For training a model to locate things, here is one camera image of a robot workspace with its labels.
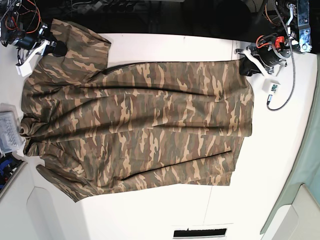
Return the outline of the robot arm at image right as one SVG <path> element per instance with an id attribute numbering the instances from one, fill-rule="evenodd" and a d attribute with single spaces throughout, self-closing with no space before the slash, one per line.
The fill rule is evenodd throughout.
<path id="1" fill-rule="evenodd" d="M 267 4 L 264 14 L 274 26 L 274 33 L 261 35 L 255 45 L 246 47 L 269 74 L 276 65 L 286 65 L 293 52 L 304 54 L 312 50 L 309 1 L 273 0 L 272 5 L 277 17 L 269 17 Z"/>

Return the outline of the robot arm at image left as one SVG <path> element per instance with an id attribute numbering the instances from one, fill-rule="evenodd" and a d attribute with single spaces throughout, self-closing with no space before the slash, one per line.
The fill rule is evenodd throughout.
<path id="1" fill-rule="evenodd" d="M 35 0 L 2 0 L 0 2 L 0 43 L 17 49 L 17 66 L 21 67 L 34 55 L 64 57 L 67 46 L 57 40 L 41 17 Z"/>

